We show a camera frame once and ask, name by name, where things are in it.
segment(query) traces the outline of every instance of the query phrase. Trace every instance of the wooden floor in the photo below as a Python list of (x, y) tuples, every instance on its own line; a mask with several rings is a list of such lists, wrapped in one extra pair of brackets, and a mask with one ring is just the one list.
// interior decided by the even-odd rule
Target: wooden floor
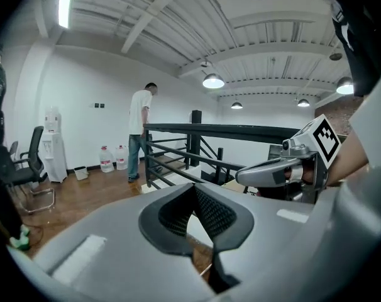
[[(90, 171), (89, 178), (81, 181), (70, 174), (61, 184), (41, 183), (40, 189), (55, 189), (55, 206), (32, 215), (19, 210), (24, 224), (31, 230), (27, 254), (33, 257), (52, 237), (105, 204), (133, 196), (151, 196), (152, 193), (141, 194), (141, 185), (146, 183), (144, 171), (141, 162), (140, 178), (132, 184), (128, 183), (126, 171), (117, 170), (107, 174), (101, 170)], [(211, 263), (211, 250), (195, 240), (189, 242), (194, 247), (194, 265), (202, 272)]]

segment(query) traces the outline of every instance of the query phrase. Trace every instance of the pendant light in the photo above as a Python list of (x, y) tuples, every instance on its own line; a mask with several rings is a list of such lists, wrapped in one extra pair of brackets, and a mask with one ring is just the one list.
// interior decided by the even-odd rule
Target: pendant light
[(231, 108), (232, 109), (241, 109), (243, 108), (242, 104), (240, 102), (237, 101), (237, 99), (235, 98), (235, 103), (231, 105)]
[(222, 88), (224, 84), (224, 79), (217, 74), (209, 74), (203, 80), (203, 86), (210, 89)]
[(299, 102), (298, 102), (298, 106), (300, 107), (300, 108), (307, 108), (308, 106), (310, 106), (310, 104), (309, 104), (309, 102), (308, 102), (308, 100), (306, 100), (306, 99), (300, 99), (299, 100)]
[(343, 77), (337, 83), (337, 93), (342, 95), (354, 94), (353, 80), (349, 77)]

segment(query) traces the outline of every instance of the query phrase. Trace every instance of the trash can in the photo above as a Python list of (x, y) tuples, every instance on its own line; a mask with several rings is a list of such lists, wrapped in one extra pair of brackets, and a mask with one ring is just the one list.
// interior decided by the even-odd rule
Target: trash can
[(86, 179), (89, 176), (86, 167), (78, 167), (74, 169), (77, 180)]

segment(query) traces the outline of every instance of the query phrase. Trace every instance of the white t-shirt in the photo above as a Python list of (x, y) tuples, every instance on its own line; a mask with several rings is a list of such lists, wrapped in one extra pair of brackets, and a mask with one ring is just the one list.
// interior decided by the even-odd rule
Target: white t-shirt
[(129, 134), (141, 135), (143, 134), (143, 120), (141, 118), (141, 110), (147, 108), (150, 110), (152, 104), (152, 93), (146, 91), (137, 91), (132, 97), (130, 104), (129, 114)]

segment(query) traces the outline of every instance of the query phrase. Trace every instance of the brick wall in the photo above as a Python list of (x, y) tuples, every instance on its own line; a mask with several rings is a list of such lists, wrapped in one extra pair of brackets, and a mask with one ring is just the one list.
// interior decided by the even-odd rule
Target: brick wall
[(348, 120), (354, 112), (360, 107), (363, 98), (354, 96), (343, 96), (329, 104), (326, 104), (315, 110), (315, 117), (325, 114), (333, 128), (338, 134), (348, 135), (351, 131), (351, 126)]

